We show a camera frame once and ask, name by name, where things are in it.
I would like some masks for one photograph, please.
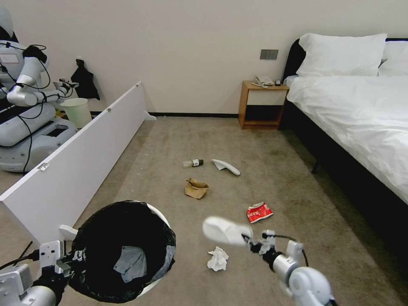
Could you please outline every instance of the white wooden panel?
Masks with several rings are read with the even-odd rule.
[[[81,131],[0,196],[0,203],[33,241],[60,239],[73,226],[145,119],[141,83],[133,86]]]
[[[283,105],[285,97],[284,90],[250,90],[247,105]]]

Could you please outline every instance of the white bed sheet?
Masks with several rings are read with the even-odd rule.
[[[408,204],[408,76],[298,77],[287,99]]]

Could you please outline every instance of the beige carpet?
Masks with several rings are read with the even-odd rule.
[[[204,165],[182,168],[184,160]],[[236,177],[210,162],[221,159]],[[241,130],[236,119],[159,118],[145,122],[77,222],[114,201],[135,199],[160,209],[177,235],[176,263],[151,292],[129,305],[293,305],[276,275],[245,248],[225,246],[227,270],[207,268],[215,244],[201,233],[209,215],[248,223],[245,211],[265,201],[275,212],[254,224],[304,243],[312,267],[329,279],[339,305],[407,305],[408,290],[393,258],[323,170],[310,174],[313,157],[291,132]],[[0,178],[5,190],[16,176]],[[207,195],[184,195],[184,180],[209,184]],[[28,242],[0,212],[1,262]],[[286,249],[286,241],[278,241]],[[61,305],[99,305],[68,288]]]

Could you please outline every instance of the trash can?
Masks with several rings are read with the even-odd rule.
[[[88,99],[68,99],[61,103],[61,106],[64,108],[68,119],[72,121],[77,128],[83,128],[92,120],[88,107]]]
[[[171,269],[176,235],[163,214],[138,201],[108,205],[79,229],[69,286],[101,302],[125,303],[151,290]]]

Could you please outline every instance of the crumpled paper bag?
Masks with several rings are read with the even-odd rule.
[[[214,271],[226,270],[227,269],[227,259],[229,256],[220,247],[216,246],[214,251],[208,252],[212,255],[212,258],[207,262],[207,267],[213,269]]]
[[[186,180],[184,193],[192,198],[201,199],[206,194],[208,188],[209,186],[206,183],[189,178]]]

